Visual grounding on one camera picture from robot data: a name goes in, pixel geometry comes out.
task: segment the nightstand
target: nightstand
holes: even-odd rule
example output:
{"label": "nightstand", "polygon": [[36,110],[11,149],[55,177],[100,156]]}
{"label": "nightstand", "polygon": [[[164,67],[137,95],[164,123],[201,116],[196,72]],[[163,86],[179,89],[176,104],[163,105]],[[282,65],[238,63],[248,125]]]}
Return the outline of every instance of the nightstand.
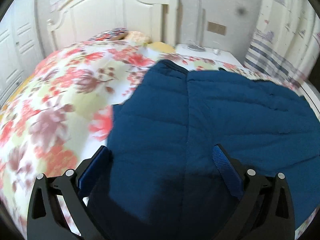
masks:
{"label": "nightstand", "polygon": [[205,48],[205,51],[197,52],[197,51],[188,49],[186,44],[178,44],[176,46],[176,53],[185,55],[185,56],[208,58],[212,60],[233,64],[236,66],[242,65],[240,64],[239,61],[236,60],[236,58],[230,52],[226,52],[223,50],[220,50],[219,54],[216,55],[213,49],[210,49],[210,48]]}

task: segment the bed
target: bed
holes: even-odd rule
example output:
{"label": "bed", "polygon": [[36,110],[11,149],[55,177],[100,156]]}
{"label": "bed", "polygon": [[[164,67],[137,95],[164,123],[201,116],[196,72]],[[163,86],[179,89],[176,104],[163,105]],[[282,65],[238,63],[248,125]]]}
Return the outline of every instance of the bed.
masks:
{"label": "bed", "polygon": [[[224,69],[303,93],[241,65],[167,53],[132,40],[92,38],[123,27],[144,33],[152,42],[175,46],[178,4],[179,0],[66,0],[58,9],[59,20],[48,20],[54,52],[1,112],[0,199],[25,238],[37,174],[57,176],[74,169],[105,144],[112,128],[110,106],[126,101],[156,61],[169,59],[196,71]],[[60,203],[70,228],[78,233],[63,200]]]}

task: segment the wall outlet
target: wall outlet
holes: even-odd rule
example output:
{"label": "wall outlet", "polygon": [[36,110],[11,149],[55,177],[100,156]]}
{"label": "wall outlet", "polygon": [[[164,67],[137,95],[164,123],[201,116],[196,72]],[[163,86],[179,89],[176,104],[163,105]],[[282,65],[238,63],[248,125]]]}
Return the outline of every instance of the wall outlet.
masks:
{"label": "wall outlet", "polygon": [[212,33],[221,34],[221,35],[226,35],[226,28],[227,27],[225,27],[223,25],[208,22],[207,31],[212,32]]}

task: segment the floral bedspread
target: floral bedspread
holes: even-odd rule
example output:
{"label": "floral bedspread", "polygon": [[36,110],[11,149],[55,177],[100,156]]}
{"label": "floral bedspread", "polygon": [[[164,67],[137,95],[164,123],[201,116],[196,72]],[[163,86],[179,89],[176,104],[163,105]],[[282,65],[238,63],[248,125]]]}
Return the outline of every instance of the floral bedspread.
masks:
{"label": "floral bedspread", "polygon": [[[164,58],[188,70],[223,68],[295,89],[242,66],[159,53],[128,41],[84,41],[55,51],[0,113],[0,199],[25,238],[37,174],[59,176],[90,158],[112,128],[111,105],[126,101],[148,69]],[[77,233],[65,203],[60,203]]]}

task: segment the white wardrobe door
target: white wardrobe door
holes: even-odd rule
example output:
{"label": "white wardrobe door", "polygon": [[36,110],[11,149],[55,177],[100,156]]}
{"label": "white wardrobe door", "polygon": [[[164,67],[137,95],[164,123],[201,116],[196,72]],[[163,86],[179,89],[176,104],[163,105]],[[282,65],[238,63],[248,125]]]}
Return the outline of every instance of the white wardrobe door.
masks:
{"label": "white wardrobe door", "polygon": [[21,66],[29,76],[44,58],[36,32],[35,0],[14,0],[12,27]]}
{"label": "white wardrobe door", "polygon": [[2,94],[4,89],[21,73],[11,30],[10,13],[11,11],[9,9],[0,22],[0,89],[2,89],[0,94]]}

